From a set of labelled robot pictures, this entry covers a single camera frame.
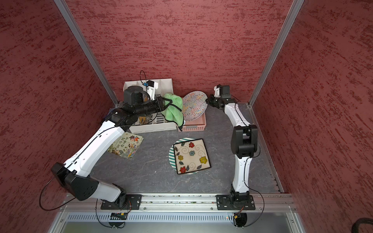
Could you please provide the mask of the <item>orange comic book in rack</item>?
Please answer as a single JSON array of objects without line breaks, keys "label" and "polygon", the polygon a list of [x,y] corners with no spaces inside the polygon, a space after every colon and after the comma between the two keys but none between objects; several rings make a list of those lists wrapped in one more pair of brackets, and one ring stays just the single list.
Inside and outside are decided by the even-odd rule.
[{"label": "orange comic book in rack", "polygon": [[147,124],[149,124],[152,120],[153,120],[153,116],[152,116],[152,115],[149,115],[149,116],[140,116],[140,117],[139,117],[139,124],[140,124],[140,125],[147,125]]}]

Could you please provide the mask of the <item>square floral plate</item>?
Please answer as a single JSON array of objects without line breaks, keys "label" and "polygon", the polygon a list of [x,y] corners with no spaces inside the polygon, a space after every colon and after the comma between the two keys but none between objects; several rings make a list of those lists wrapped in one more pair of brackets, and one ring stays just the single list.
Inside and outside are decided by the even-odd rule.
[{"label": "square floral plate", "polygon": [[212,167],[203,139],[182,138],[170,148],[168,159],[178,175],[195,174]]}]

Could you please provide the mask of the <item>floral picture book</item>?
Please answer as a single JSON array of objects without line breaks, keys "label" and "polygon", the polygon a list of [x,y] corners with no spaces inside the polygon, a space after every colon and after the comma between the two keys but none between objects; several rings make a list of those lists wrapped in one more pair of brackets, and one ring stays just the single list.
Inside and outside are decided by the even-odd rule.
[{"label": "floral picture book", "polygon": [[107,151],[123,158],[132,159],[142,142],[142,136],[125,132],[114,141]]}]

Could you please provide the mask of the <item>right aluminium corner post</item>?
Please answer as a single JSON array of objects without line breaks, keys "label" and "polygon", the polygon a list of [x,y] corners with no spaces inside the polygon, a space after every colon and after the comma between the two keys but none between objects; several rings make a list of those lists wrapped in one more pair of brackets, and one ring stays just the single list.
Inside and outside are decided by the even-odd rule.
[{"label": "right aluminium corner post", "polygon": [[299,11],[301,10],[301,7],[302,7],[303,3],[304,3],[304,0],[294,0],[294,1],[292,1],[289,12],[288,12],[288,14],[285,18],[285,21],[284,21],[284,23],[281,27],[281,30],[280,30],[278,36],[277,36],[277,39],[274,43],[274,46],[271,50],[271,53],[268,57],[268,60],[267,60],[266,64],[265,64],[263,72],[262,72],[262,74],[261,74],[261,76],[258,80],[258,83],[255,86],[253,94],[252,94],[252,96],[249,100],[249,106],[251,108],[253,108],[254,103],[255,103],[257,97],[259,96],[259,93],[260,93],[266,79],[268,78],[268,75],[271,72],[271,69],[272,69],[272,67],[273,67],[273,65],[274,65],[274,63],[275,63],[283,45],[284,45],[284,42],[285,42],[285,40],[286,40],[286,38],[287,38],[291,28],[292,28],[297,16],[298,16]]}]

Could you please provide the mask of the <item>left aluminium corner post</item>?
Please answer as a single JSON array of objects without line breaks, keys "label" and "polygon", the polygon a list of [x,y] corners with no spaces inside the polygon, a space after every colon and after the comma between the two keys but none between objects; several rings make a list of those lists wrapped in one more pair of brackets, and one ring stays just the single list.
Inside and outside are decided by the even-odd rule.
[{"label": "left aluminium corner post", "polygon": [[70,28],[71,32],[73,33],[75,39],[77,40],[78,44],[80,45],[81,49],[83,50],[86,58],[90,62],[92,68],[94,69],[96,75],[98,76],[100,82],[102,83],[104,89],[106,90],[107,94],[109,95],[111,101],[115,106],[119,105],[119,99],[115,94],[113,88],[109,84],[102,68],[99,65],[93,51],[91,50],[90,46],[88,45],[80,27],[78,26],[76,20],[74,19],[66,1],[63,0],[54,0],[58,10],[62,14],[65,22],[67,23],[68,27]]}]

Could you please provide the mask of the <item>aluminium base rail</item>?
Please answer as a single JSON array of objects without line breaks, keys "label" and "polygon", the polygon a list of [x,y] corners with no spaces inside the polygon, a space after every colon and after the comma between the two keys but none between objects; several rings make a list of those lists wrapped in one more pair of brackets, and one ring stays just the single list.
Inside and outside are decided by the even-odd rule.
[{"label": "aluminium base rail", "polygon": [[[130,212],[248,212],[248,213],[296,213],[298,209],[291,194],[252,194],[250,205],[233,207],[227,198],[218,199],[218,193],[142,193],[139,209]],[[58,212],[127,212],[127,210],[101,210],[102,201],[94,198],[85,201],[73,200],[58,209]]]}]

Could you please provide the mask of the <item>green striped round plate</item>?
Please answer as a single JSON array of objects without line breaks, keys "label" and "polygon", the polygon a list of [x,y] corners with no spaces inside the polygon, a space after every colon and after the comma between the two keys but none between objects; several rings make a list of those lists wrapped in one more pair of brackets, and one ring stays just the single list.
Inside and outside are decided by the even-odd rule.
[{"label": "green striped round plate", "polygon": [[185,137],[179,139],[171,146],[168,159],[170,165],[178,175],[195,174],[198,172],[195,141],[195,138]]}]

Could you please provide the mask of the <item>aluminium corner post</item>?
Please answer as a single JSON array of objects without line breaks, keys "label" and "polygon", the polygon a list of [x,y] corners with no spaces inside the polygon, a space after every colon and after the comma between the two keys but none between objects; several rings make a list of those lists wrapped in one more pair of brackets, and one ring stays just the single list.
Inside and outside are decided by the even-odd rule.
[{"label": "aluminium corner post", "polygon": [[62,14],[65,22],[67,23],[68,27],[70,28],[71,32],[73,33],[75,39],[77,40],[78,44],[80,45],[81,49],[83,50],[86,58],[90,62],[92,68],[94,69],[96,75],[98,76],[100,82],[102,83],[104,89],[106,90],[107,94],[109,95],[111,101],[115,106],[119,105],[119,99],[115,94],[113,88],[109,84],[102,68],[99,65],[93,51],[91,50],[90,46],[88,45],[80,27],[78,26],[76,20],[74,19],[66,1],[63,0],[54,0],[58,10]]},{"label": "aluminium corner post", "polygon": [[274,46],[271,50],[271,53],[268,57],[268,60],[267,60],[266,64],[265,64],[263,72],[262,72],[262,74],[261,74],[261,76],[258,80],[258,83],[255,86],[253,94],[252,94],[252,96],[249,100],[249,106],[251,108],[253,108],[254,103],[255,103],[257,97],[259,96],[259,93],[260,93],[266,79],[268,78],[268,75],[271,72],[271,69],[272,69],[272,67],[273,67],[273,65],[274,65],[274,63],[275,63],[283,45],[284,45],[284,42],[285,42],[285,40],[286,40],[286,38],[287,38],[291,28],[292,28],[297,16],[298,16],[299,11],[301,10],[301,7],[302,7],[303,3],[304,3],[304,0],[294,0],[294,1],[292,1],[289,12],[288,12],[288,14],[285,18],[285,21],[284,21],[284,23],[281,27],[281,30],[280,30],[278,36],[277,36],[277,39],[274,43]]}]

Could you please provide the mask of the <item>white file organizer rack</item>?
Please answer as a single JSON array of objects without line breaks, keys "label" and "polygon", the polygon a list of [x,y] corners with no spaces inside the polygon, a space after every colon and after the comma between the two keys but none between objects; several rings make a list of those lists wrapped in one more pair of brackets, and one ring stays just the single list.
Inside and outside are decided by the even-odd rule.
[{"label": "white file organizer rack", "polygon": [[[152,81],[159,84],[155,97],[163,97],[166,93],[173,93],[172,79],[155,79]],[[149,95],[141,81],[125,82],[122,107],[128,113],[137,117],[137,122],[130,127],[131,133],[140,134],[175,130],[177,125],[174,122],[166,121],[161,112],[150,114],[153,116],[153,120],[149,124],[139,124],[139,117],[149,116],[145,114],[145,105],[150,101]]]}]

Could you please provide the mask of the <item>green microfiber cloth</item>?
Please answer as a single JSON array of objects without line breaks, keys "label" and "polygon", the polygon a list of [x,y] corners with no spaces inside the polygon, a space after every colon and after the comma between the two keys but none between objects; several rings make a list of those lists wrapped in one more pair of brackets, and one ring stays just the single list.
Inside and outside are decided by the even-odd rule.
[{"label": "green microfiber cloth", "polygon": [[[173,100],[173,103],[183,110],[183,100],[181,97],[173,93],[166,93],[163,98]],[[161,114],[166,121],[174,122],[180,130],[182,129],[185,121],[183,112],[180,112],[176,108],[170,106],[165,111],[162,111]]]}]

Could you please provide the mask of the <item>round colourful speckled plate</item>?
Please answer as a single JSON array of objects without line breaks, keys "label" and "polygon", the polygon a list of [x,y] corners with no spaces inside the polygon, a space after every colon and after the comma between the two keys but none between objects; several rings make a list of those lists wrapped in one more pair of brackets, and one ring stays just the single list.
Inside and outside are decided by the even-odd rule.
[{"label": "round colourful speckled plate", "polygon": [[185,121],[194,121],[201,117],[207,109],[207,95],[202,91],[193,91],[182,98]]}]

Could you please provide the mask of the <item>pink plastic basket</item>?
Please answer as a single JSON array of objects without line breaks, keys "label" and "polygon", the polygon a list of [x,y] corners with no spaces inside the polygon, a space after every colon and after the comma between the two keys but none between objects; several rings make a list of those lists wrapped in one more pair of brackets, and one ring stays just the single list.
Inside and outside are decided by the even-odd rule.
[{"label": "pink plastic basket", "polygon": [[183,125],[182,129],[180,130],[177,127],[179,132],[200,132],[204,131],[207,125],[206,115],[203,113],[199,118],[193,121],[186,121]]}]

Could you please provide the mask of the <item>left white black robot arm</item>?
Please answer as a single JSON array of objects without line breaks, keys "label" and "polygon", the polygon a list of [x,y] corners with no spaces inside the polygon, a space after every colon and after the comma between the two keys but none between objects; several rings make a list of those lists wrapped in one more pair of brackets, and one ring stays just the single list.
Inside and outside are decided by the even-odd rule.
[{"label": "left white black robot arm", "polygon": [[95,198],[125,206],[124,189],[92,178],[93,167],[139,117],[154,113],[165,115],[167,110],[182,114],[182,98],[171,93],[157,97],[152,88],[144,90],[133,85],[124,90],[123,96],[124,101],[105,117],[94,136],[66,162],[55,163],[51,168],[59,184],[79,201]]}]

